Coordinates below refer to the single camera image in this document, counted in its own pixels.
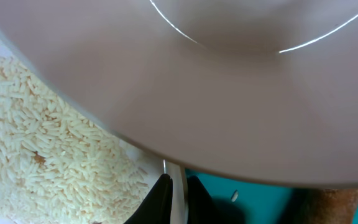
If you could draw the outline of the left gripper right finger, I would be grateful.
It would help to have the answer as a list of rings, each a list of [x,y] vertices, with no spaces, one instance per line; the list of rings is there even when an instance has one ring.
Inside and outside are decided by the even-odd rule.
[[[187,178],[188,224],[227,224],[212,197],[195,175]]]

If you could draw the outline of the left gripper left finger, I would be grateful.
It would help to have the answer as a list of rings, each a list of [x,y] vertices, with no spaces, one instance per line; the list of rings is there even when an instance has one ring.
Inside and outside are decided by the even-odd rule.
[[[138,209],[124,224],[170,224],[173,180],[162,174]]]

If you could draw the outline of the large white plate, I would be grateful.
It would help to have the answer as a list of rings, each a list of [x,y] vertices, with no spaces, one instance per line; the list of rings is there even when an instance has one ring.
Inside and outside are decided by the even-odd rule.
[[[358,1],[0,1],[0,39],[76,109],[176,164],[358,187]]]

